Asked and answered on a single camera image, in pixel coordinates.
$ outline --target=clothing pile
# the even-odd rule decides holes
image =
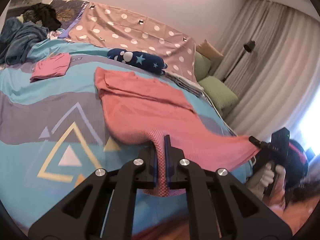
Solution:
[[[194,94],[196,97],[199,98],[203,95],[204,89],[199,84],[170,71],[166,71],[165,76],[175,82],[179,87],[187,90],[191,94]]]
[[[49,4],[44,3],[32,5],[23,13],[23,22],[29,21],[47,27],[49,31],[56,31],[61,27],[56,11]]]
[[[6,20],[0,35],[0,64],[24,63],[32,46],[47,38],[48,28],[16,17]]]

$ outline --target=yellow triangle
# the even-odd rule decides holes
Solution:
[[[120,151],[120,146],[110,136],[103,151]]]
[[[54,181],[59,181],[59,182],[66,182],[66,183],[71,183],[73,180],[73,176],[72,175],[65,175],[65,174],[56,174],[56,173],[51,173],[51,172],[47,172],[46,169],[50,163],[50,161],[52,160],[52,158],[54,157],[55,153],[57,152],[57,150],[59,149],[59,147],[61,146],[61,144],[64,142],[64,140],[67,138],[67,136],[69,135],[69,133],[71,131],[74,131],[84,152],[86,153],[87,157],[90,159],[90,161],[93,163],[93,165],[95,166],[96,169],[101,168],[102,166],[100,165],[99,161],[97,160],[97,158],[95,157],[95,155],[92,153],[92,151],[90,150],[87,142],[85,141],[82,133],[80,132],[78,126],[76,125],[76,122],[73,122],[70,127],[65,131],[65,133],[61,136],[61,138],[57,141],[57,143],[54,145],[54,147],[52,148],[51,152],[49,153],[48,157],[46,158],[46,160],[44,161],[37,177],[38,178],[42,178],[42,179],[49,179],[49,180],[54,180]]]
[[[79,174],[78,179],[76,180],[76,183],[75,183],[75,187],[78,187],[78,185],[82,183],[84,180],[85,180],[85,177],[82,175],[82,173]]]

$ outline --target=pink blanket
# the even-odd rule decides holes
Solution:
[[[95,85],[106,124],[115,138],[127,144],[149,140],[154,143],[159,182],[155,195],[169,195],[164,155],[167,134],[172,146],[182,149],[186,158],[210,171],[232,170],[258,152],[247,136],[222,137],[209,132],[183,92],[158,79],[97,67]]]

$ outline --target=black device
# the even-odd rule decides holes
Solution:
[[[226,169],[206,171],[165,137],[170,189],[185,189],[191,240],[289,240],[289,226]],[[129,240],[138,188],[152,189],[156,150],[121,169],[96,170],[30,228],[30,240]]]
[[[234,71],[234,69],[236,68],[236,66],[239,64],[239,62],[241,61],[241,59],[244,57],[244,55],[249,52],[252,53],[254,48],[256,47],[256,42],[255,41],[249,41],[248,43],[243,45],[244,51],[241,53],[241,56],[238,58],[237,62],[234,64],[234,66],[228,71],[227,75],[225,76],[225,78],[222,80],[222,82],[224,83],[227,78],[231,75],[231,73]]]
[[[270,184],[264,191],[264,195],[272,197],[279,174],[276,172],[276,166],[279,164],[283,167],[286,166],[288,151],[289,151],[290,132],[287,128],[273,133],[271,135],[271,142],[260,142],[255,137],[250,136],[249,141],[253,143],[261,151],[258,153],[263,156],[263,160],[257,161],[254,168],[256,171],[260,170],[266,163],[271,163],[271,170],[275,173],[273,183]]]

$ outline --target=dark blue blanket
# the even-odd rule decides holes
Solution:
[[[48,28],[33,22],[20,22],[16,17],[6,20],[0,35],[0,64],[25,63],[32,46],[47,38]]]

